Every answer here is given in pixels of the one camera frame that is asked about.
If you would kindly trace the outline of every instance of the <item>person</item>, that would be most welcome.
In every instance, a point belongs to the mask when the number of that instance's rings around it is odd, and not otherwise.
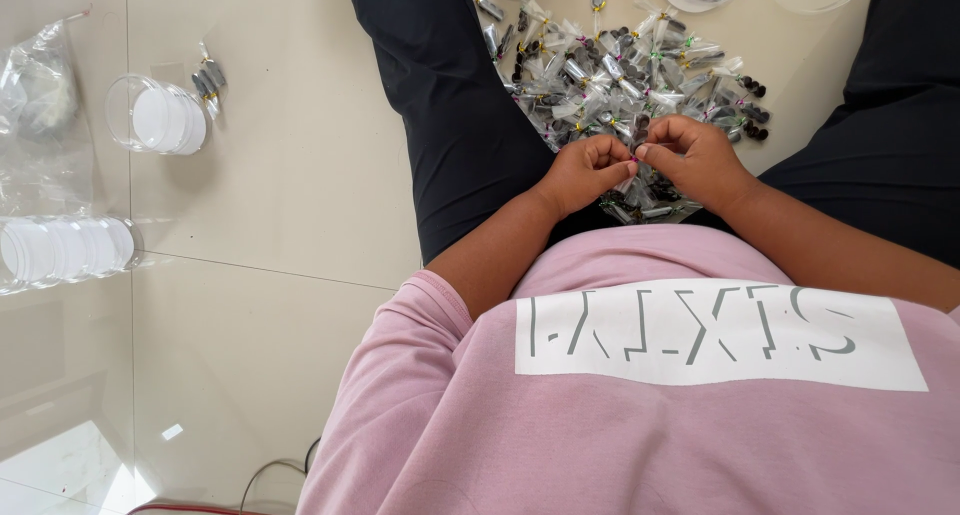
[[[844,104],[760,177],[655,119],[636,157],[704,209],[618,227],[596,199],[631,153],[547,149],[473,0],[352,1],[425,269],[354,351],[299,514],[956,509],[952,0],[871,0]]]

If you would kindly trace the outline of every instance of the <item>black pants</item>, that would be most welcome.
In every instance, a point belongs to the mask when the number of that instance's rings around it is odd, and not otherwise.
[[[554,153],[503,89],[474,0],[352,0],[402,117],[423,262],[530,189]],[[834,110],[760,176],[838,220],[960,267],[960,40],[954,0],[872,0]],[[700,210],[684,221],[727,232]],[[614,226],[595,203],[550,243]]]

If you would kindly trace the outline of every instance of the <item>t-shirt sleeve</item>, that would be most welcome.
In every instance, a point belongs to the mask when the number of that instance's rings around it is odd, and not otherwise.
[[[378,308],[343,373],[298,515],[376,513],[453,376],[473,325],[460,296],[421,270]]]

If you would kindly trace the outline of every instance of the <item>pile of small packets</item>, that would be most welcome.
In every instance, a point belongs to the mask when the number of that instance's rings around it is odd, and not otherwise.
[[[503,20],[503,10],[490,0],[476,4]],[[676,8],[661,9],[649,0],[634,1],[645,17],[633,29],[601,30],[605,4],[593,0],[593,35],[576,22],[555,21],[535,0],[521,1],[516,24],[502,36],[496,24],[483,28],[504,89],[554,152],[593,135],[614,135],[634,153],[646,141],[650,119],[671,114],[710,123],[733,143],[767,140],[772,114],[756,102],[767,88],[741,74],[740,57],[688,31]],[[509,62],[508,77],[500,69]],[[636,177],[600,198],[620,224],[661,222],[700,208],[666,176],[638,165]]]

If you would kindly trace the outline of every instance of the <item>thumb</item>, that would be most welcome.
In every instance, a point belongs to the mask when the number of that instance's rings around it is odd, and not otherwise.
[[[597,170],[597,177],[603,190],[611,190],[619,184],[637,175],[637,164],[632,160],[623,160],[617,164]]]
[[[683,157],[657,144],[643,144],[636,148],[636,158],[653,166],[654,170],[662,172],[668,178],[678,172],[684,164]]]

